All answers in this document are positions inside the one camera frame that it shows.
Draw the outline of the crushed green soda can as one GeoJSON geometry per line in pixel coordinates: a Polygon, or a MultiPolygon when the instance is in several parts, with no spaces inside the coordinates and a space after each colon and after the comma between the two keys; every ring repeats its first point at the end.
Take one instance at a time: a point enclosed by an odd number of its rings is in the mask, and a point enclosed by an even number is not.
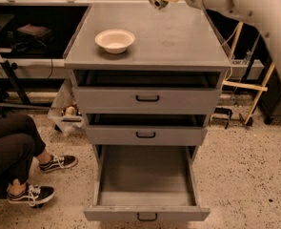
{"type": "Polygon", "coordinates": [[[162,10],[169,4],[167,1],[164,0],[149,0],[149,2],[157,10],[162,10]]]}

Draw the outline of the clear plastic bin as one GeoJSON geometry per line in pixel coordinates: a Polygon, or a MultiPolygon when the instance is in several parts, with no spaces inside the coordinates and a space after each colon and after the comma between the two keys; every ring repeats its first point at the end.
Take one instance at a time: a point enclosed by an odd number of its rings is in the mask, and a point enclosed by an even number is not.
{"type": "Polygon", "coordinates": [[[55,129],[63,135],[81,134],[85,121],[77,107],[69,79],[61,85],[48,112],[48,118],[55,124],[55,129]]]}

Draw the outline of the black white far sneaker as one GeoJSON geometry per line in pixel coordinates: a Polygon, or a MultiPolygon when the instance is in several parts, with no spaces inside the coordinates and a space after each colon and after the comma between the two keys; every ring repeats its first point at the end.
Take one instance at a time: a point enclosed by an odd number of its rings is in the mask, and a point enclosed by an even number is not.
{"type": "Polygon", "coordinates": [[[64,156],[57,156],[52,155],[50,162],[46,164],[40,164],[40,169],[45,172],[53,172],[56,170],[63,170],[69,169],[74,167],[78,163],[78,159],[76,156],[64,155],[64,156]]]}

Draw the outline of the black metal stand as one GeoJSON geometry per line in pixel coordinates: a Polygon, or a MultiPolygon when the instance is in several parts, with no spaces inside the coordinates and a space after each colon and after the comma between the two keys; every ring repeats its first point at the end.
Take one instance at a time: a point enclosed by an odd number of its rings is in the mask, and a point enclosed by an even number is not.
{"type": "Polygon", "coordinates": [[[10,84],[17,92],[19,98],[21,99],[23,104],[30,104],[30,100],[23,88],[20,84],[18,77],[15,74],[15,70],[17,69],[17,65],[15,63],[10,63],[7,59],[2,57],[2,53],[11,53],[11,48],[0,48],[0,66],[7,75],[10,84]]]}

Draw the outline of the black white near sneaker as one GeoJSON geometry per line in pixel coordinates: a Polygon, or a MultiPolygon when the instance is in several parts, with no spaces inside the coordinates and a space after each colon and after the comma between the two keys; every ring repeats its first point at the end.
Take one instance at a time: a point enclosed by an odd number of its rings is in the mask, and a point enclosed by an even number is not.
{"type": "Polygon", "coordinates": [[[41,207],[53,199],[54,194],[52,187],[27,185],[26,190],[17,196],[7,192],[7,200],[11,204],[28,204],[30,207],[41,207]]]}

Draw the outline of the grey drawer cabinet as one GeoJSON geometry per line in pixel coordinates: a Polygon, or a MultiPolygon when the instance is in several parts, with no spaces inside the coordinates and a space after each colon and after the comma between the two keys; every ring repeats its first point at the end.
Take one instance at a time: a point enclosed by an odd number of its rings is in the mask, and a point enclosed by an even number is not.
{"type": "MultiPolygon", "coordinates": [[[[182,3],[155,10],[149,4],[93,3],[71,39],[64,64],[74,70],[219,72],[220,90],[230,62],[207,15],[182,3]],[[106,30],[126,30],[135,41],[125,52],[112,54],[95,43],[106,30]]],[[[90,144],[97,157],[103,146],[90,144]]]]}

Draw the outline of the grey drawer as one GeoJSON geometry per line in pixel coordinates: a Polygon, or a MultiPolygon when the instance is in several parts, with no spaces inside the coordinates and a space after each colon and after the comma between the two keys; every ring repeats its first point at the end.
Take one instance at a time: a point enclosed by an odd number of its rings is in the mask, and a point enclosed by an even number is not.
{"type": "Polygon", "coordinates": [[[193,114],[87,114],[86,134],[96,145],[201,145],[205,117],[193,114]]]}
{"type": "Polygon", "coordinates": [[[219,72],[74,70],[84,114],[207,115],[221,94],[219,72]]]}
{"type": "Polygon", "coordinates": [[[194,146],[103,146],[91,221],[203,221],[193,176],[194,146]]]}

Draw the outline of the grey bottom drawer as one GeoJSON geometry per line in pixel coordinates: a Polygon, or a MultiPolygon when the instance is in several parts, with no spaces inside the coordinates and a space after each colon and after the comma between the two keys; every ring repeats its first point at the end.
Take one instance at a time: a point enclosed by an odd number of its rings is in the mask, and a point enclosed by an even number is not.
{"type": "Polygon", "coordinates": [[[103,146],[91,221],[203,221],[193,176],[194,146],[103,146]]]}

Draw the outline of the grey top drawer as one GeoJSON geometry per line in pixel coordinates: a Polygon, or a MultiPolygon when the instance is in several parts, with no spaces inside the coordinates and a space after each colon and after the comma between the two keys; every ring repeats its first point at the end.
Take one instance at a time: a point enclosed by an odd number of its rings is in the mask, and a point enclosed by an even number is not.
{"type": "Polygon", "coordinates": [[[219,72],[74,70],[84,114],[207,115],[221,94],[219,72]]]}

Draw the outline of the black white sneaker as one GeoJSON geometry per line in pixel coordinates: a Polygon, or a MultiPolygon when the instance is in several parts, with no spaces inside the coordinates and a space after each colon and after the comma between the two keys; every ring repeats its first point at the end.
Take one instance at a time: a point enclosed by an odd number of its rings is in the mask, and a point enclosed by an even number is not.
{"type": "Polygon", "coordinates": [[[53,199],[54,194],[52,187],[27,185],[26,190],[17,196],[7,192],[7,200],[11,204],[28,204],[30,207],[41,207],[53,199]]]}
{"type": "Polygon", "coordinates": [[[78,163],[78,159],[76,156],[64,155],[64,156],[57,156],[52,155],[50,162],[46,164],[40,164],[40,169],[45,172],[53,172],[56,170],[63,170],[69,169],[74,167],[78,163]]]}

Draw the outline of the seated person's dark trousers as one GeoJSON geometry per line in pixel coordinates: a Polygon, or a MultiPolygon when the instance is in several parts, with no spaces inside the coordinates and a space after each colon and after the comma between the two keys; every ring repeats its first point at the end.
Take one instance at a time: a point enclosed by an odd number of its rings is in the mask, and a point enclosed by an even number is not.
{"type": "Polygon", "coordinates": [[[9,184],[15,179],[21,184],[28,180],[32,159],[45,148],[30,116],[0,116],[0,198],[5,197],[9,184]]]}

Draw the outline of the grey middle drawer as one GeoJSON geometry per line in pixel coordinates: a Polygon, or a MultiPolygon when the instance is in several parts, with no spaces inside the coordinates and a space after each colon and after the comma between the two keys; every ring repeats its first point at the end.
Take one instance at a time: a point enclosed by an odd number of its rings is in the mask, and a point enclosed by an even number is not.
{"type": "Polygon", "coordinates": [[[87,114],[86,134],[96,145],[201,145],[205,117],[193,114],[87,114]]]}

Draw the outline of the white paper bowl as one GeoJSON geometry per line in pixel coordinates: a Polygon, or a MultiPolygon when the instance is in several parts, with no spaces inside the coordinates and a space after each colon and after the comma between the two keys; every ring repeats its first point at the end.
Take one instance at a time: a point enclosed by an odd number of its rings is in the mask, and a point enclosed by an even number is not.
{"type": "Polygon", "coordinates": [[[95,36],[95,43],[108,53],[125,52],[135,41],[135,36],[126,30],[106,30],[95,36]]]}

